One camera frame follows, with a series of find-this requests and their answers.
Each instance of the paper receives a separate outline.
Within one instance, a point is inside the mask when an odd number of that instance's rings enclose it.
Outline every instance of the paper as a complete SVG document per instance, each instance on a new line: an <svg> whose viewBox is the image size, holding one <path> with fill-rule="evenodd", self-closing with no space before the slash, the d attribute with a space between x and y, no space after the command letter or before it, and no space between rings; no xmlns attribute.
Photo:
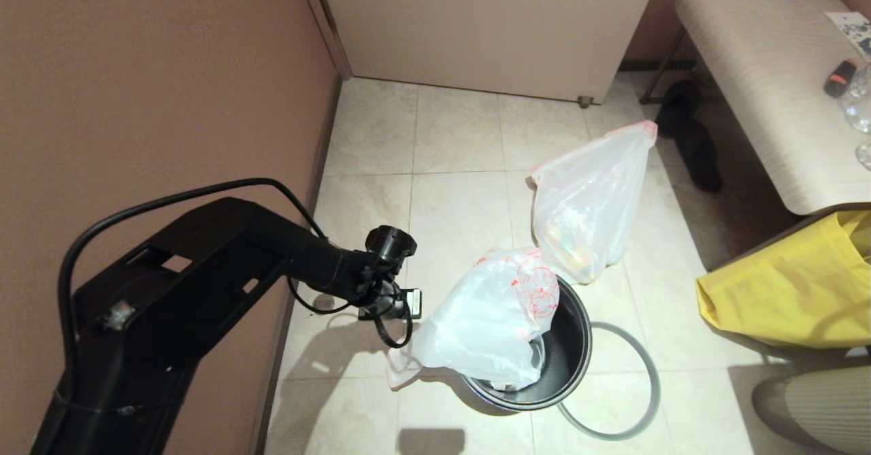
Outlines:
<svg viewBox="0 0 871 455"><path fill-rule="evenodd" d="M859 12L825 13L850 43L871 61L871 22Z"/></svg>

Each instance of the trash bag contents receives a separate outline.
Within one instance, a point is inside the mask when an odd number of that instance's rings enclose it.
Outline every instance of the trash bag contents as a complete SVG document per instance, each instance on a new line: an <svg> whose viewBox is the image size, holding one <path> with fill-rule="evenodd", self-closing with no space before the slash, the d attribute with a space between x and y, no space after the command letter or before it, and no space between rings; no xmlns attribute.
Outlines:
<svg viewBox="0 0 871 455"><path fill-rule="evenodd" d="M532 169L545 262L590 284L623 257L656 133L653 122L631 124Z"/></svg>
<svg viewBox="0 0 871 455"><path fill-rule="evenodd" d="M533 360L531 342L550 330L558 303L557 276L541 251L491 250L422 322L410 344L389 350L390 386L405 384L424 366L448 367L504 390L529 386L542 368Z"/></svg>

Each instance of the tile floor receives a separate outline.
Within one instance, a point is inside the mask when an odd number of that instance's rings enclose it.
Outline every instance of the tile floor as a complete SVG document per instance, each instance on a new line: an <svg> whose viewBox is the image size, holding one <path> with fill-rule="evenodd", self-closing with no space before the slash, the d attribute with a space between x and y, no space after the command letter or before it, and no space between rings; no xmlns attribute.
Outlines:
<svg viewBox="0 0 871 455"><path fill-rule="evenodd" d="M348 81L315 217L347 248L361 248L368 230L381 224L407 229L418 250L399 281L422 288L426 318L488 248L531 243L532 191L525 184L531 166L655 117L655 105L636 101L647 76L620 73L606 102L587 110L487 92ZM728 107L706 105L700 118L717 131L728 173L724 192L696 191L673 142L657 142L625 259L594 284L575 285L592 319L637 335L659 367L662 406L645 433L601 442L575 431L556 408L492 412L447 369L392 391L385 347L372 324L357 322L350 311L325 318L297 307L267 453L814 453L771 433L749 401L759 381L793 365L714 334L697 313L693 279L706 266L792 222L758 161L749 158ZM301 293L315 300L313 291ZM610 333L597 333L594 346L590 371L566 403L594 429L626 428L647 403L644 365Z"/></svg>

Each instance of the baseboard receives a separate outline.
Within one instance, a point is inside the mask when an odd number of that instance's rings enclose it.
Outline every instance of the baseboard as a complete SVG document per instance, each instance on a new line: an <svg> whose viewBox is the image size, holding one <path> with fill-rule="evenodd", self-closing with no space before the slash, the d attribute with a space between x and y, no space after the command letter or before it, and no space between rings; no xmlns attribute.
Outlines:
<svg viewBox="0 0 871 455"><path fill-rule="evenodd" d="M618 71L656 71L662 61L623 61ZM673 58L665 65L666 71L688 71L696 65L694 58Z"/></svg>
<svg viewBox="0 0 871 455"><path fill-rule="evenodd" d="M317 206L318 193L321 191L321 180L323 180L324 166L327 164L327 151L329 150L330 139L333 136L333 123L335 122L335 112L339 105L339 93L341 90L342 78L336 76L335 82L333 83L333 98L330 102L329 113L327 113L326 120L324 120L324 126L321 129L321 138L318 140L318 146L314 152L314 170L312 171L312 179L308 184L308 192L303 200L303 204L308 212L313 215L314 208ZM308 225L304 223L302 225L306 228L308 227ZM293 315L293 300L290 297L290 293L287 292L284 296L285 298L281 302L281 318L275 328L272 368L269 372L265 398L261 403L263 409L258 415L258 420L254 427L254 433L256 436L252 440L252 455L262 455L265 451L265 446L267 446L269 419L272 416L275 390L278 387L281 358L284 356L284 346L287 341L287 328L290 327L290 318Z"/></svg>

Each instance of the robotic arm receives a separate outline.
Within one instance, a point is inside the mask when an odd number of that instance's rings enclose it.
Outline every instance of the robotic arm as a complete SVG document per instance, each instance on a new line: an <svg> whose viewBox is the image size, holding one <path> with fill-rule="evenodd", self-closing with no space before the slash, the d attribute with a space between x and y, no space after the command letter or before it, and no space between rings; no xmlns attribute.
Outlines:
<svg viewBox="0 0 871 455"><path fill-rule="evenodd" d="M400 346L382 318L411 323L395 278L414 251L391 226L343 250L236 198L187 212L72 296L76 374L68 365L31 454L161 453L199 361L282 277L360 307ZM175 256L189 264L166 268Z"/></svg>

